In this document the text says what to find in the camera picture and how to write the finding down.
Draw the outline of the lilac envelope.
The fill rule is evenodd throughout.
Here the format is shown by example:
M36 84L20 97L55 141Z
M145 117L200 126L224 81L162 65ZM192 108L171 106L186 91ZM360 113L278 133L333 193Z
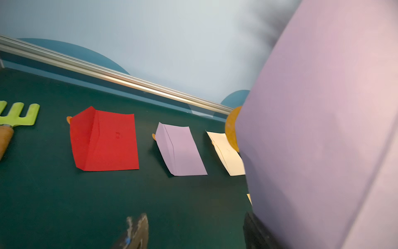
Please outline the lilac envelope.
M155 140L173 176L207 175L189 127L159 123Z
M302 1L235 130L280 249L397 248L397 1Z

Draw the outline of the red envelope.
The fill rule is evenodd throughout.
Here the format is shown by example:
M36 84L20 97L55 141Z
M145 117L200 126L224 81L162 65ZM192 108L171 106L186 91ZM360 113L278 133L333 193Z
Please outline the red envelope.
M99 111L91 106L67 121L78 169L99 172L140 168L133 114Z

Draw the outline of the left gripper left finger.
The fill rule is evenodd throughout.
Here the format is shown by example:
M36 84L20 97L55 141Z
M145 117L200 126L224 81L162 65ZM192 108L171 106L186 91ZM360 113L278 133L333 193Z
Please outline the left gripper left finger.
M127 229L112 245L112 249L146 249L149 240L149 223L146 213L137 219L126 218Z

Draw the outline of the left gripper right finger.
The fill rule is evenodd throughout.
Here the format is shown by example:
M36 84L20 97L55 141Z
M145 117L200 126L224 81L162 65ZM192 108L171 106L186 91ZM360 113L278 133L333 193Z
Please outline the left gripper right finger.
M280 246L253 212L244 218L243 232L246 249L279 249Z

